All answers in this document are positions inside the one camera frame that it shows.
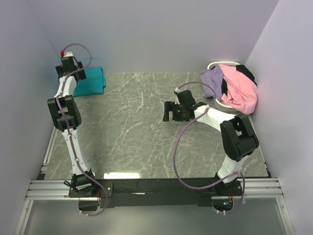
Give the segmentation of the teal t shirt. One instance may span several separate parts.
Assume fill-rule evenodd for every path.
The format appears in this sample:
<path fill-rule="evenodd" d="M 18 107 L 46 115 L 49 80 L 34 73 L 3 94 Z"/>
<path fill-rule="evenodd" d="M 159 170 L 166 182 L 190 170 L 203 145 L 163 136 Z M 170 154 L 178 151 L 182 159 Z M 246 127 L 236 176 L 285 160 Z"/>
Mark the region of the teal t shirt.
<path fill-rule="evenodd" d="M 106 79 L 101 67 L 85 70 L 86 79 L 80 80 L 74 90 L 74 97 L 102 95 L 106 87 Z"/>

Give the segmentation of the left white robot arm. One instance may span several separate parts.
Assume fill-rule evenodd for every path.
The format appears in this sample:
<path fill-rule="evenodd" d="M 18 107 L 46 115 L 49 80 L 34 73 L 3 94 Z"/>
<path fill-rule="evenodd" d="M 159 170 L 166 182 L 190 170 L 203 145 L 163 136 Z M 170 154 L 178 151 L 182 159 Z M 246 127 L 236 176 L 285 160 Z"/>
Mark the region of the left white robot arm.
<path fill-rule="evenodd" d="M 65 182 L 72 191 L 81 192 L 87 197 L 97 193 L 98 185 L 92 181 L 91 167 L 79 143 L 79 126 L 82 124 L 73 94 L 78 81 L 85 79 L 86 75 L 81 62 L 70 56 L 61 59 L 62 64 L 56 67 L 59 79 L 59 88 L 53 98 L 47 100 L 53 124 L 66 141 L 72 165 L 71 182 Z"/>

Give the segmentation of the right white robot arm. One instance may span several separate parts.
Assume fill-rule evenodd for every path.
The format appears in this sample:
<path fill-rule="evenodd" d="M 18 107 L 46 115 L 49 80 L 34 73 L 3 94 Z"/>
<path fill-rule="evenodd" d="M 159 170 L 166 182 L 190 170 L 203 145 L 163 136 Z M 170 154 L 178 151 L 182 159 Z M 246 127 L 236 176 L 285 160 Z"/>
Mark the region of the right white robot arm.
<path fill-rule="evenodd" d="M 246 115 L 233 115 L 216 110 L 199 102 L 191 105 L 176 104 L 172 101 L 164 103 L 163 121 L 169 121 L 169 113 L 173 114 L 174 121 L 188 121 L 175 144 L 173 152 L 173 167 L 178 181 L 187 188 L 202 190 L 215 186 L 219 195 L 226 195 L 232 189 L 232 184 L 238 176 L 242 176 L 241 168 L 245 160 L 259 147 L 259 140 L 254 128 Z M 224 152 L 226 154 L 223 164 L 217 172 L 218 180 L 202 187 L 186 184 L 179 176 L 176 168 L 176 153 L 180 139 L 186 129 L 195 122 L 206 124 L 221 133 Z"/>

